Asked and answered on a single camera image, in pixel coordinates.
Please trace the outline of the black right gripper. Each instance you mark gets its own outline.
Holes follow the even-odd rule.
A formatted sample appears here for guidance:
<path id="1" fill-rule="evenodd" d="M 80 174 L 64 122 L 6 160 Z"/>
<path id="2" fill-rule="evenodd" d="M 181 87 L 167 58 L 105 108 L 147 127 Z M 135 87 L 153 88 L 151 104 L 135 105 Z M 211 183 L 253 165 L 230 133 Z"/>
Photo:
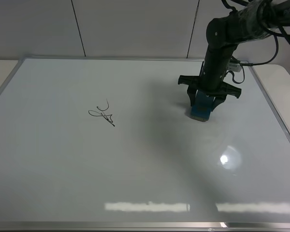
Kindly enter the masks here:
<path id="1" fill-rule="evenodd" d="M 225 102 L 225 95 L 240 97 L 240 88 L 223 81 L 232 54 L 233 51 L 207 51 L 198 76 L 179 76 L 178 84 L 188 86 L 187 94 L 191 107 L 195 104 L 197 90 L 214 97 L 211 112 Z"/>

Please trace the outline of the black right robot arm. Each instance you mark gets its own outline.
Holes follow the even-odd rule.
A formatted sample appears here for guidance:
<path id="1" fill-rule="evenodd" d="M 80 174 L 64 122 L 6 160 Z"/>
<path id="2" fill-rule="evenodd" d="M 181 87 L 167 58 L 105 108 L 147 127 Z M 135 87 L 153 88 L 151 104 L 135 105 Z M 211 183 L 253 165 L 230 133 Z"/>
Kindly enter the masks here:
<path id="1" fill-rule="evenodd" d="M 181 75 L 178 84 L 188 86 L 191 115 L 208 119 L 211 112 L 224 103 L 227 96 L 239 98 L 242 90 L 224 82 L 226 75 L 234 75 L 231 65 L 241 70 L 254 63 L 241 63 L 233 57 L 239 44 L 274 37 L 284 38 L 290 45 L 290 0 L 275 4 L 271 0 L 238 0 L 244 6 L 240 11 L 223 1 L 231 12 L 227 17 L 214 18 L 206 28 L 208 43 L 205 59 L 198 76 Z"/>

